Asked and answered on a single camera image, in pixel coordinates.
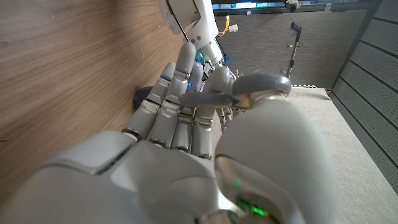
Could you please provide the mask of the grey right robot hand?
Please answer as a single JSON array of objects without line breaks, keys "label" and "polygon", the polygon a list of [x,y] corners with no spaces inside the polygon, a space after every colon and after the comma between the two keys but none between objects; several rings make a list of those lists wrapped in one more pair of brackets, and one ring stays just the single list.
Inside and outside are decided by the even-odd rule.
[{"label": "grey right robot hand", "polygon": [[[2,223],[334,223],[333,153],[287,96],[290,80],[256,71],[232,95],[226,67],[203,91],[185,43],[121,131],[46,162],[1,206]],[[222,132],[216,109],[232,108]]]}]

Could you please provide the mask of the person left gloved hand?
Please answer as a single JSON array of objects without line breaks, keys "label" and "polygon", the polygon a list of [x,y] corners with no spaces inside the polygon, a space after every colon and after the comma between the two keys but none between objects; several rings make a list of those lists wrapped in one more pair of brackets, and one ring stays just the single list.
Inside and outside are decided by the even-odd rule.
[{"label": "person left gloved hand", "polygon": [[285,0],[284,1],[284,6],[289,10],[289,11],[295,11],[298,8],[301,7],[301,2],[300,0]]}]

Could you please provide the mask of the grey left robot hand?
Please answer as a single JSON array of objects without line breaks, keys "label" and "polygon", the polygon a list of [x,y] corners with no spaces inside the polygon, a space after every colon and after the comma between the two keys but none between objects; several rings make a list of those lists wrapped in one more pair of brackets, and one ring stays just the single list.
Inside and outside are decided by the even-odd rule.
[{"label": "grey left robot hand", "polygon": [[[208,77],[211,75],[212,71],[219,67],[226,67],[229,75],[229,83],[224,93],[232,95],[232,86],[236,79],[236,75],[228,68],[228,63],[230,58],[225,59],[224,52],[220,45],[217,43],[208,44],[197,51],[197,60],[203,65],[204,72],[202,77],[202,83],[205,83]],[[226,126],[233,119],[233,109],[232,108],[220,108],[216,109],[216,113],[220,120],[221,131],[226,129]]]}]

